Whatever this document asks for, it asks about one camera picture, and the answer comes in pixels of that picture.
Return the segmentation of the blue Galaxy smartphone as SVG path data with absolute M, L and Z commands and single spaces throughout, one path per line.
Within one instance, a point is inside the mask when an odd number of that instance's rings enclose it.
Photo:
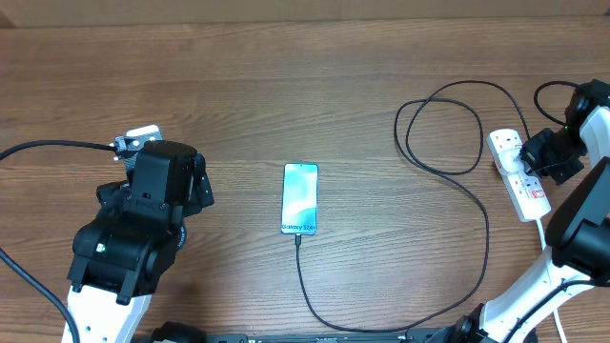
M 283 172 L 280 231 L 315 235 L 317 229 L 318 165 L 287 163 Z

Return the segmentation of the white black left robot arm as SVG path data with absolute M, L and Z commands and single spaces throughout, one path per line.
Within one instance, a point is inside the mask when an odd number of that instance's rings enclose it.
M 72 241 L 66 302 L 1 254 L 62 314 L 69 342 L 131 341 L 161 275 L 185 244 L 185 218 L 214 202 L 205 159 L 191 146 L 153 140 L 135 151 L 107 149 L 134 164 L 126 180 L 96 191 L 101 208 Z

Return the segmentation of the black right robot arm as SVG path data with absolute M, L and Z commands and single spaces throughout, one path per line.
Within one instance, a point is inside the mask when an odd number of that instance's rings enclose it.
M 534 328 L 572 297 L 609 284 L 609 86 L 576 84 L 558 131 L 487 144 L 522 222 L 539 227 L 542 252 L 502 295 L 478 305 L 432 342 L 529 342 Z

